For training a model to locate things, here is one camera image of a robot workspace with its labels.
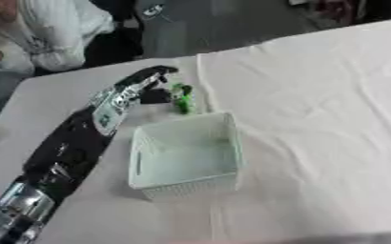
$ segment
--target robotic hand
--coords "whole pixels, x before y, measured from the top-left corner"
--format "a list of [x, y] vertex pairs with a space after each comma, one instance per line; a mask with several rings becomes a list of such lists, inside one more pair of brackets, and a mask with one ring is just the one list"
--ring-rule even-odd
[[176, 68], [139, 71], [96, 95], [33, 153], [0, 197], [0, 244], [33, 243], [61, 203], [89, 175], [110, 145], [129, 107], [149, 98]]

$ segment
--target plastic basket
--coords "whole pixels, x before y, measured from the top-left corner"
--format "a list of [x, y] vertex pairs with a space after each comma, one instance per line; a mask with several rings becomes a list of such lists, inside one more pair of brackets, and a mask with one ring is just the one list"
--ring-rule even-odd
[[151, 199], [230, 190], [242, 164], [234, 118], [196, 115], [136, 129], [129, 184]]

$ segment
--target white tablecloth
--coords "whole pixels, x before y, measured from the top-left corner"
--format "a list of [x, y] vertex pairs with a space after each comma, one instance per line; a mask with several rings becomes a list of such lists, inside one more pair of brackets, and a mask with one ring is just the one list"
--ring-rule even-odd
[[214, 202], [155, 204], [126, 183], [132, 132], [167, 119], [135, 108], [40, 244], [244, 241], [391, 232], [391, 21], [176, 59], [34, 78], [0, 115], [0, 194], [33, 150], [97, 91], [152, 65], [232, 112], [247, 161]]

